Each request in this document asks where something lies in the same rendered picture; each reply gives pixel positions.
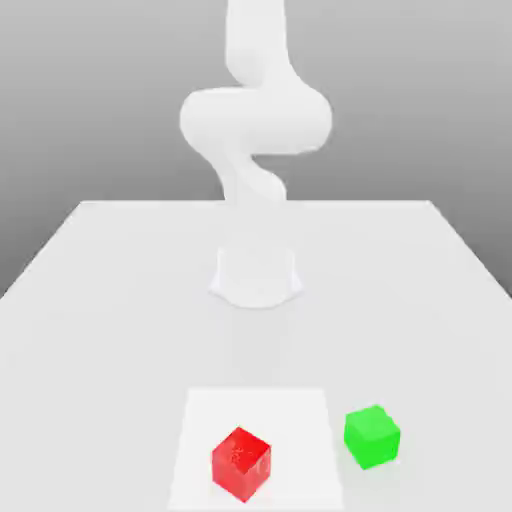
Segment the small red cube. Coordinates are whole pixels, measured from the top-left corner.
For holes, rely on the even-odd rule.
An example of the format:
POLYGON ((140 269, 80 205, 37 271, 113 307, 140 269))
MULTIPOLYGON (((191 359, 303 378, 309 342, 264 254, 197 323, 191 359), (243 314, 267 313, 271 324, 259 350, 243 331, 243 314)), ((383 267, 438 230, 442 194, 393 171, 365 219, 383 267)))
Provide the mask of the small red cube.
POLYGON ((272 447, 237 426, 211 452, 212 481, 246 503, 271 475, 272 447))

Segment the small green cube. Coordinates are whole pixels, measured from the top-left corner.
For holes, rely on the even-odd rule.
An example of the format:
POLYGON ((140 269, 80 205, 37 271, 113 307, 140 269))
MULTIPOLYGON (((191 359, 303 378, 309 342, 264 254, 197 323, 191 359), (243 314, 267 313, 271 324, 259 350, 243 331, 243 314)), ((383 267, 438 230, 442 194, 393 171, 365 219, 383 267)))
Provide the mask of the small green cube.
POLYGON ((344 444, 363 470, 393 461, 398 456, 401 430, 380 405, 345 416, 344 444))

